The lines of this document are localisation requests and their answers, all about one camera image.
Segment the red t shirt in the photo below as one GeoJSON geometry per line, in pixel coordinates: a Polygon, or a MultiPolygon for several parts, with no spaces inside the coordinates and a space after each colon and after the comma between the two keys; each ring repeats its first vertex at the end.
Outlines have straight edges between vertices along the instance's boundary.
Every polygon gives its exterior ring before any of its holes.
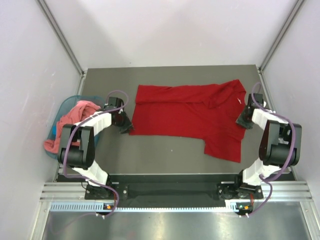
{"type": "Polygon", "coordinates": [[[240,163],[245,129],[236,120],[245,96],[238,79],[208,85],[139,85],[129,134],[200,139],[206,155],[240,163]]]}

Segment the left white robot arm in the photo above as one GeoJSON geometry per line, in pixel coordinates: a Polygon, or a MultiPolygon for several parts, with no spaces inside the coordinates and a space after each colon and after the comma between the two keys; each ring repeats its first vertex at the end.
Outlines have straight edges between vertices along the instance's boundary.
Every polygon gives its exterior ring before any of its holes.
{"type": "Polygon", "coordinates": [[[120,134],[128,134],[133,130],[133,124],[125,112],[125,101],[119,97],[109,96],[107,103],[100,110],[90,114],[77,123],[62,127],[57,160],[63,165],[63,174],[72,176],[67,169],[79,173],[91,186],[96,186],[96,192],[102,198],[109,198],[114,187],[109,181],[109,174],[102,170],[95,160],[96,136],[103,130],[115,126],[120,134]]]}

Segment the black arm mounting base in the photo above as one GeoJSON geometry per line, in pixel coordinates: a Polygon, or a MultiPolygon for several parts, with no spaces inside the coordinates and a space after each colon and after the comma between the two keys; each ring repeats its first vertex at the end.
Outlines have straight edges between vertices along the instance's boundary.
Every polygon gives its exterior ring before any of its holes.
{"type": "Polygon", "coordinates": [[[261,200],[237,192],[236,174],[112,174],[108,185],[119,195],[119,207],[222,207],[226,200],[261,200]]]}

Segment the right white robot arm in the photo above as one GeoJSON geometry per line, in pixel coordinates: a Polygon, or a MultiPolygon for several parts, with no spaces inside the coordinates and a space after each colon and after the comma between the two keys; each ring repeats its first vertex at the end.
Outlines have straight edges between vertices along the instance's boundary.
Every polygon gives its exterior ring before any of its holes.
{"type": "Polygon", "coordinates": [[[263,130],[254,163],[235,178],[233,192],[239,198],[258,192],[263,180],[298,164],[301,155],[302,126],[292,123],[270,109],[265,109],[260,93],[252,93],[236,123],[249,130],[254,125],[263,130]]]}

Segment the pink t shirt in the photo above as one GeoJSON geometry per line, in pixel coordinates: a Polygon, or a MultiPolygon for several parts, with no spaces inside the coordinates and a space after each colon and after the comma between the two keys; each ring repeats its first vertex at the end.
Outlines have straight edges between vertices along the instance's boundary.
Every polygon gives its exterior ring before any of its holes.
{"type": "Polygon", "coordinates": [[[76,105],[63,115],[55,124],[55,137],[44,141],[44,149],[52,154],[57,154],[59,150],[63,126],[66,124],[74,125],[81,122],[90,115],[94,114],[101,107],[92,101],[79,100],[76,105]]]}

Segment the teal mesh laundry basket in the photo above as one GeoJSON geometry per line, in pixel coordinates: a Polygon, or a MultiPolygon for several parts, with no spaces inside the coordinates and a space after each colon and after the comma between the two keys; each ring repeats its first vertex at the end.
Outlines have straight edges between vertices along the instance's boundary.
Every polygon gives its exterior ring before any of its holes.
{"type": "MultiPolygon", "coordinates": [[[[96,105],[100,106],[100,109],[103,108],[103,106],[105,105],[106,101],[99,96],[82,96],[82,95],[74,95],[71,97],[68,97],[67,99],[65,99],[63,101],[63,103],[60,105],[59,110],[55,116],[55,119],[53,121],[51,130],[49,131],[47,140],[53,140],[55,138],[55,136],[52,135],[52,128],[53,126],[56,126],[56,123],[58,122],[58,120],[65,114],[67,114],[69,112],[69,110],[71,110],[78,101],[81,100],[85,100],[85,101],[91,101],[94,102],[96,105]]],[[[46,151],[47,155],[50,156],[53,159],[57,159],[57,154],[53,154],[50,153],[48,151],[46,151]]]]}

